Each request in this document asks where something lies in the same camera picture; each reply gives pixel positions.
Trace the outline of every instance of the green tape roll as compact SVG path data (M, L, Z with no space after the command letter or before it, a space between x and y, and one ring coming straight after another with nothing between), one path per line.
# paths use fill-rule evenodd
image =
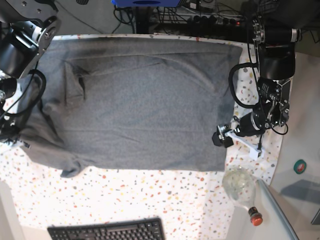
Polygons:
M298 160L293 167L296 174L302 174L307 168L307 163L302 159Z

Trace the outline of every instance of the red bottle cap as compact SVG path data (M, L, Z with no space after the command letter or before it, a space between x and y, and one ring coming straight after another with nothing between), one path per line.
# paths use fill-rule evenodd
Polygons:
M253 224L253 226L259 226L260 224L262 224L264 220L262 219L262 215L261 214L257 214L251 217L251 223Z

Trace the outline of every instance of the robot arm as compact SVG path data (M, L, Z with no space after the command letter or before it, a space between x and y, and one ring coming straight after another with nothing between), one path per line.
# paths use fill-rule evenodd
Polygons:
M51 0L0 0L0 21L10 24L0 43L1 79L29 74L60 27L57 13Z
M261 145L248 143L243 137L263 135L274 127L284 127L289 120L291 77L295 74L295 44L300 37L300 29L291 28L273 19L256 16L252 21L253 42L256 53L255 63L247 62L234 66L229 73L229 87L235 102L251 112L242 118L233 117L237 122L235 129L231 124L217 126L212 140L216 146L228 148L237 140L247 145L257 159L263 152ZM233 76L242 68L257 68L256 78L258 102L253 105L242 103L236 96Z

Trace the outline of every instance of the keyboard key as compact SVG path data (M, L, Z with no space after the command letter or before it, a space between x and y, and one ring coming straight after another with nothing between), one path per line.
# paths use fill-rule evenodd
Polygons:
M69 235L69 238L70 238L71 240L78 238L78 235L75 234L75 233L69 233L68 235Z
M80 233L78 235L78 239L86 239L86 238L94 238L96 236L96 234L94 232L92 233Z

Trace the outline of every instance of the blue object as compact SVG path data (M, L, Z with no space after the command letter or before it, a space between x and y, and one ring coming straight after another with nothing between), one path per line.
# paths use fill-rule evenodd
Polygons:
M177 7L187 0L111 0L119 8L125 7Z

